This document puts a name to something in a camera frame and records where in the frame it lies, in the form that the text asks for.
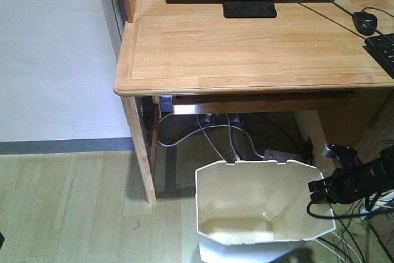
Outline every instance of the white wall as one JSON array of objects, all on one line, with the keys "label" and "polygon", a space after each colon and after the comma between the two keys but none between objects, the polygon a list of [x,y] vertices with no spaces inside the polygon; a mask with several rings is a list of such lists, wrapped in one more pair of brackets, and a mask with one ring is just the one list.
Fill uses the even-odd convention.
[{"label": "white wall", "polygon": [[101,0],[0,0],[0,142],[130,136],[107,21]]}]

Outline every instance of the desk drawer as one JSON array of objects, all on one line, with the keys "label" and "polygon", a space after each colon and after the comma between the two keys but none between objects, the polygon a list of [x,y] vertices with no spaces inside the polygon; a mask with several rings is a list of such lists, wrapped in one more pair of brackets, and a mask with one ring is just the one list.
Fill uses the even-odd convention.
[{"label": "desk drawer", "polygon": [[259,95],[175,95],[175,115],[325,110],[347,108],[358,95],[351,91]]}]

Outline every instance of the black mouse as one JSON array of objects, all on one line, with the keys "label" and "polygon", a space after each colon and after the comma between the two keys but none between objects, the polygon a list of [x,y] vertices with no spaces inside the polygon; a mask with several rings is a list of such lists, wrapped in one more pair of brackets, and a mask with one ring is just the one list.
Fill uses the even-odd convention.
[{"label": "black mouse", "polygon": [[357,31],[360,34],[369,36],[375,33],[377,27],[377,18],[375,15],[372,15],[368,12],[354,12],[352,19]]}]

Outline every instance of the baseboard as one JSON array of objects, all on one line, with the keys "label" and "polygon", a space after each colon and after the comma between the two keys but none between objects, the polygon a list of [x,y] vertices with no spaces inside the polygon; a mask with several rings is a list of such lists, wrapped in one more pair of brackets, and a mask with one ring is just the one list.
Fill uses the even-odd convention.
[{"label": "baseboard", "polygon": [[0,142],[0,155],[134,150],[130,137]]}]

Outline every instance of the white trash can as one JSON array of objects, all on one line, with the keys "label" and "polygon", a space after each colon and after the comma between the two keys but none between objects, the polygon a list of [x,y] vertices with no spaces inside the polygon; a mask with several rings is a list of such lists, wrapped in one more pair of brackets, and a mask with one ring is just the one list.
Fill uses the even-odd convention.
[{"label": "white trash can", "polygon": [[[335,229],[310,217],[308,183],[323,176],[298,161],[218,161],[196,170],[197,232],[207,263],[271,262]],[[332,215],[329,204],[314,208]]]}]

